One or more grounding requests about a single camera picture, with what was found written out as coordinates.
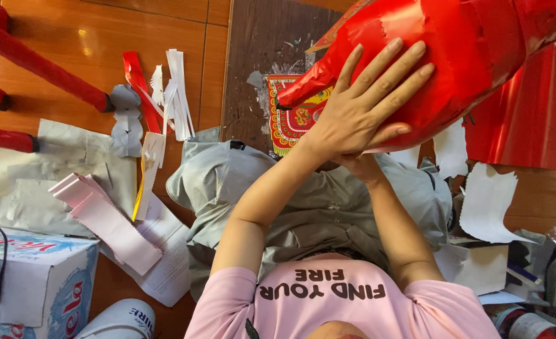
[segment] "pink t-shirt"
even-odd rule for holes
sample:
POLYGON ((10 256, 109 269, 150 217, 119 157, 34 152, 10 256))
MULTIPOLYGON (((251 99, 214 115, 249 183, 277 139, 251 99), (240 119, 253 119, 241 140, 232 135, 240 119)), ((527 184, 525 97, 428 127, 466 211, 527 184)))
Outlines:
POLYGON ((246 268, 218 271, 185 338, 248 339, 247 319, 260 339, 304 339, 332 320, 350 322, 371 339, 500 338, 471 289, 417 281, 402 293, 379 267, 357 260, 287 262, 259 286, 246 268))

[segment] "black cable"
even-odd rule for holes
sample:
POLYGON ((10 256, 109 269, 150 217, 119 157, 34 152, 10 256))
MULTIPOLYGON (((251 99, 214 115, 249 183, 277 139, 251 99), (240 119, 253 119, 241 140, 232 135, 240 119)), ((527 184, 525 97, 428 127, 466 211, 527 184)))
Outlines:
POLYGON ((8 257, 8 236, 0 227, 0 233, 3 236, 3 259, 2 268, 0 269, 0 300, 2 299, 2 285, 3 285, 3 274, 6 272, 6 258, 8 257))

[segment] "red and yellow patterned paper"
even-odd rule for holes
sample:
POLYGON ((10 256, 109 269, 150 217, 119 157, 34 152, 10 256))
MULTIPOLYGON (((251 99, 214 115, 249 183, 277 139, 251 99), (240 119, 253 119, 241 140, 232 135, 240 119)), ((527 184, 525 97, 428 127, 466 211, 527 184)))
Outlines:
POLYGON ((338 31, 339 28, 341 28, 341 26, 343 26, 345 21, 347 21, 349 18, 351 18, 355 13, 360 11, 362 8, 366 7, 367 5, 372 4, 375 1, 376 0, 359 0, 357 3, 353 4, 353 6, 351 6, 351 8, 349 8, 349 10, 347 10, 347 12, 345 12, 345 14, 343 14, 341 19, 339 19, 339 21, 337 21, 336 24, 334 24, 334 26, 331 27, 328 30, 328 32, 326 32, 326 34, 324 36, 322 36, 318 40, 317 43, 315 43, 314 46, 312 46, 310 49, 305 51, 305 53, 315 52, 315 51, 319 51, 319 50, 323 50, 325 48, 328 48, 328 46, 330 46, 330 44, 333 41, 335 41, 336 31, 338 31))
POLYGON ((332 87, 305 101, 303 104, 285 111, 276 108, 276 96, 301 75, 269 75, 270 133, 274 143, 274 153, 285 156, 293 146, 318 120, 332 87))

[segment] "wooden board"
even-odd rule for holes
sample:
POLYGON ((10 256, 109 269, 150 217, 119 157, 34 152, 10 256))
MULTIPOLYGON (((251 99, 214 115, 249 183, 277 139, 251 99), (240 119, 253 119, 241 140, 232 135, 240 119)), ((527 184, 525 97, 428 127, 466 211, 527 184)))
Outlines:
POLYGON ((274 63, 282 67, 298 62, 303 66, 304 51, 311 41, 318 41, 341 15, 290 0, 232 0, 222 141, 240 139, 263 152, 272 149, 270 135, 261 131, 268 120, 259 107, 254 87, 247 84, 248 76, 253 71, 272 73, 274 63))

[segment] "person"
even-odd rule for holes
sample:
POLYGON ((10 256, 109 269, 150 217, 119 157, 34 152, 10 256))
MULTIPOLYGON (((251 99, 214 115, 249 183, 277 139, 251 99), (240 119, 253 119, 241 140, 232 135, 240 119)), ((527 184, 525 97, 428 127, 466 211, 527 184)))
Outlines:
POLYGON ((364 52, 357 46, 317 123, 244 192, 223 229, 185 338, 499 338, 473 291, 444 280, 376 159, 361 154, 410 132, 400 122, 379 126, 435 68, 424 65, 406 78, 426 46, 418 42, 397 58, 402 49, 402 40, 393 40, 351 83, 364 52), (330 159, 367 188, 391 275, 349 252, 330 251, 280 263, 258 283, 270 225, 330 159))

